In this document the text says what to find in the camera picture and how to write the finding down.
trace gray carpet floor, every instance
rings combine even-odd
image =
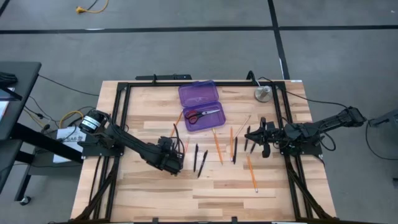
[[[177,26],[271,26],[267,1],[115,0],[101,14],[77,15],[91,0],[10,0],[0,30],[98,29]],[[95,8],[101,8],[99,0]],[[388,0],[278,0],[280,26],[397,25],[398,2]],[[398,108],[398,30],[281,31],[291,79],[303,80],[307,97],[359,108],[375,118]],[[103,80],[137,75],[191,74],[194,79],[282,79],[273,31],[165,32],[119,34],[0,34],[0,60],[38,61],[40,74],[65,85],[98,93]],[[97,99],[38,79],[31,94],[53,118]],[[32,101],[27,104],[37,110]],[[310,103],[314,120],[341,110]],[[19,120],[39,127],[23,114]],[[398,158],[398,130],[369,130],[375,151]],[[364,127],[331,135],[335,152],[324,151],[337,215],[346,220],[396,223],[398,162],[375,157],[366,147]],[[31,151],[31,146],[23,150]],[[70,217],[78,175],[33,177],[22,207],[13,201],[24,166],[15,166],[0,195],[1,223],[47,223]]]

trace black desk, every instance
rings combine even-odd
[[[10,87],[14,87],[15,93],[22,97],[21,101],[9,102],[0,120],[0,193],[6,183],[14,161],[33,164],[35,161],[42,160],[34,154],[20,151],[19,149],[23,142],[48,150],[49,152],[70,159],[71,161],[80,164],[83,163],[80,152],[17,123],[33,86],[35,85],[36,79],[39,76],[41,66],[39,62],[0,62],[0,71],[14,74],[18,78],[18,82]],[[25,189],[30,179],[29,170],[30,169],[27,169],[25,173],[25,177],[19,187],[15,200],[22,200],[25,194]]]

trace black marker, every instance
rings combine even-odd
[[[202,162],[201,162],[201,165],[200,165],[200,169],[199,169],[198,178],[200,177],[200,173],[201,173],[201,170],[203,169],[203,165],[205,165],[205,161],[206,161],[207,152],[208,152],[208,150],[206,150],[205,154],[203,155],[203,160],[202,160]]]
[[[234,152],[234,159],[233,162],[236,162],[236,149],[238,148],[238,137],[235,138],[235,152]]]
[[[248,148],[248,142],[249,142],[249,139],[248,138],[246,138],[246,141],[244,142],[244,151],[246,152],[246,149]]]
[[[198,144],[197,144],[197,146],[195,148],[195,161],[193,161],[193,172],[195,172],[197,170],[198,151],[199,151],[199,147],[198,147]]]
[[[253,146],[252,146],[251,149],[250,149],[250,154],[253,152],[255,146],[256,146],[256,143],[254,142],[254,143],[253,143]]]

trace wooden tabletop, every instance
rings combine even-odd
[[[117,83],[103,82],[98,110],[112,112]],[[305,96],[301,82],[286,81],[286,87],[292,93]],[[182,109],[177,89],[133,87],[126,120],[128,132],[144,142],[152,143],[156,143],[160,136],[170,136],[173,123]],[[178,176],[159,171],[147,165],[138,153],[125,150],[119,166],[112,222],[149,222],[152,217],[158,217],[161,222],[230,221],[232,216],[237,216],[239,221],[295,220],[285,163],[279,151],[271,146],[271,156],[264,159],[261,157],[262,147],[256,146],[251,154],[258,193],[254,191],[244,152],[244,134],[249,125],[252,131],[256,130],[262,116],[267,121],[276,122],[274,102],[260,103],[255,100],[253,86],[220,86],[218,94],[226,116],[224,126],[216,128],[224,165],[220,163],[211,130],[190,133],[182,119],[178,124],[180,137],[184,143],[190,137],[190,142],[184,168]],[[311,121],[307,101],[288,96],[294,122]],[[282,97],[279,99],[281,110],[284,111]],[[238,136],[238,154],[234,165],[230,162],[230,127],[237,131],[250,114],[247,125]],[[200,152],[198,164],[208,150],[199,179],[198,171],[193,172],[196,143]],[[72,218],[79,215],[88,204],[97,159],[91,157],[84,161]],[[308,189],[326,212],[335,215],[323,164],[313,156],[302,156],[302,160]],[[302,195],[299,189],[297,192],[304,217]],[[105,202],[103,200],[101,205],[100,217],[104,217]]]

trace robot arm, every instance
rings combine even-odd
[[[95,137],[95,142],[79,142],[82,147],[128,147],[139,153],[149,165],[177,175],[183,168],[184,153],[180,152],[179,138],[175,145],[171,138],[160,137],[157,145],[144,143],[114,124],[110,116],[100,111],[90,111],[79,125],[81,131]]]
[[[279,149],[290,148],[292,154],[300,152],[305,146],[317,146],[321,143],[322,133],[339,127],[360,127],[366,121],[357,108],[349,107],[326,119],[315,123],[286,124],[284,129],[277,129],[273,122],[261,118],[260,128],[245,137],[264,146],[263,157],[271,153],[269,143],[277,143]]]

